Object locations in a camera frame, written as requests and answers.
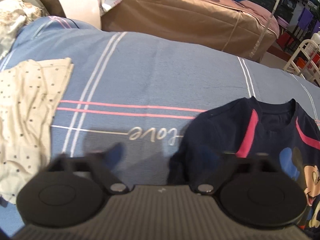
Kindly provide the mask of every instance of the blue bedsheet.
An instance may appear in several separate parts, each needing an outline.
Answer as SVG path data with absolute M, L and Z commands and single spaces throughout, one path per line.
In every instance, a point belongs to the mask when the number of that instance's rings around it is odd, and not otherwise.
M 318 120 L 320 89 L 302 78 L 200 45 L 107 33 L 59 17 L 25 26 L 0 71 L 27 59 L 65 57 L 74 71 L 52 124 L 52 157 L 122 142 L 123 156 L 111 156 L 108 165 L 129 186 L 165 183 L 168 158 L 188 123 L 237 98 L 295 98 Z M 22 226 L 13 205 L 0 214 L 7 234 Z

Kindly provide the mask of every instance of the brown fabric cover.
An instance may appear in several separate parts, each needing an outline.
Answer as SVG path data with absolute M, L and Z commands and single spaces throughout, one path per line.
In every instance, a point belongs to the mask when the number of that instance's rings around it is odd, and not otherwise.
M 249 1 L 123 0 L 101 20 L 104 31 L 147 33 L 249 58 L 269 15 Z M 259 62 L 278 35 L 273 18 L 252 60 Z

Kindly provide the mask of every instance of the pink stripe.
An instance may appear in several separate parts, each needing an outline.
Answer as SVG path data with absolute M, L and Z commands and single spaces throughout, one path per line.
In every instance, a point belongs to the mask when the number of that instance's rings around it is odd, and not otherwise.
M 67 26 L 70 28 L 70 29 L 72 29 L 71 28 L 71 26 L 70 26 L 70 24 L 65 20 L 65 19 L 63 19 L 63 18 L 61 18 L 61 17 L 58 17 L 60 20 L 62 20 L 62 21 L 64 21 L 66 24 L 67 24 Z
M 54 19 L 55 21 L 59 22 L 61 24 L 61 26 L 66 29 L 66 27 L 62 24 L 62 22 L 60 22 L 55 16 L 53 16 L 53 17 L 49 16 L 49 18 Z
M 307 144 L 307 145 L 309 145 L 309 146 L 311 146 L 311 147 L 313 147 L 313 148 L 316 148 L 316 149 L 320 150 L 320 142 L 317 141 L 317 140 L 315 140 L 315 139 L 312 139 L 312 138 L 306 136 L 306 135 L 301 131 L 300 126 L 299 126 L 299 123 L 298 123 L 298 117 L 297 117 L 297 119 L 296 119 L 296 128 L 297 128 L 298 133 L 299 133 L 299 135 L 300 135 L 300 137 L 301 137 L 301 140 L 302 140 L 305 144 Z
M 190 112 L 205 112 L 206 110 L 192 109 L 192 108 L 181 108 L 171 106 L 137 106 L 137 105 L 119 105 L 119 104 L 107 104 L 98 102 L 84 102 L 84 101 L 73 101 L 73 100 L 61 100 L 61 103 L 72 103 L 82 105 L 95 105 L 95 106 L 111 106 L 111 107 L 125 107 L 125 108 L 150 108 L 150 109 L 167 109 L 167 110 L 179 110 L 179 111 L 190 111 Z
M 241 143 L 239 150 L 236 152 L 236 156 L 239 158 L 246 158 L 249 154 L 251 149 L 253 139 L 254 139 L 254 132 L 256 130 L 256 126 L 258 123 L 258 114 L 256 110 L 252 110 L 252 114 L 250 117 L 250 121 L 248 124 L 247 131 L 245 132 L 244 139 Z
M 175 119 L 194 119 L 193 116 L 180 116 L 180 115 L 167 115 L 167 114 L 134 114 L 134 113 L 97 111 L 97 110 L 89 110 L 89 109 L 88 110 L 74 109 L 74 108 L 66 108 L 66 107 L 58 107 L 57 110 L 82 112 L 82 113 L 93 113 L 93 114 L 123 115 L 123 116 L 161 117 L 161 118 L 175 118 Z

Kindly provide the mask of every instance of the floor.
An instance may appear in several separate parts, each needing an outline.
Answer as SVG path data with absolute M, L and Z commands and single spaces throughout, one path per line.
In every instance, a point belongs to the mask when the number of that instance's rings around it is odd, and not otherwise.
M 272 55 L 269 52 L 266 52 L 260 63 L 271 68 L 282 69 L 287 62 L 276 57 L 275 55 Z

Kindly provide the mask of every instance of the bed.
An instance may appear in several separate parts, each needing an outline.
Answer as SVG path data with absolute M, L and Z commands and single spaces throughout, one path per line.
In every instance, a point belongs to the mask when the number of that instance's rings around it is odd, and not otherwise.
M 269 16 L 247 0 L 122 0 L 101 18 L 101 25 L 105 31 L 147 33 L 249 58 Z M 252 60 L 260 62 L 278 36 L 273 17 Z
M 0 71 L 27 59 L 65 57 L 74 71 L 52 123 L 52 158 L 122 142 L 125 154 L 110 156 L 107 165 L 129 186 L 166 182 L 168 159 L 202 111 L 251 96 L 273 104 L 295 98 L 316 120 L 320 111 L 320 88 L 282 70 L 201 45 L 102 32 L 59 17 L 25 26 Z M 0 206 L 0 214 L 10 236 L 23 225 L 14 205 Z

